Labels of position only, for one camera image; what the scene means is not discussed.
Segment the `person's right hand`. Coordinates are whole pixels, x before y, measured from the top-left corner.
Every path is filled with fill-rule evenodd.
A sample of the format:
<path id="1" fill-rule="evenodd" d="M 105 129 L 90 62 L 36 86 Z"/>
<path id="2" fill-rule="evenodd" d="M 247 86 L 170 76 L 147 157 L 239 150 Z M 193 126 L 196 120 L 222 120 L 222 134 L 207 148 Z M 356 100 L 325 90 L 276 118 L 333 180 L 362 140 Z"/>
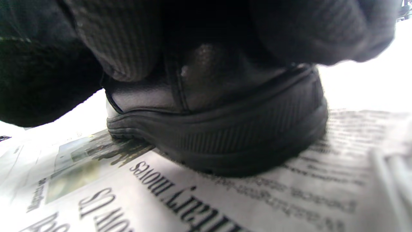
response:
<path id="1" fill-rule="evenodd" d="M 2 0 L 1 121 L 51 123 L 105 89 L 119 113 L 190 114 L 303 65 L 366 62 L 395 0 Z"/>

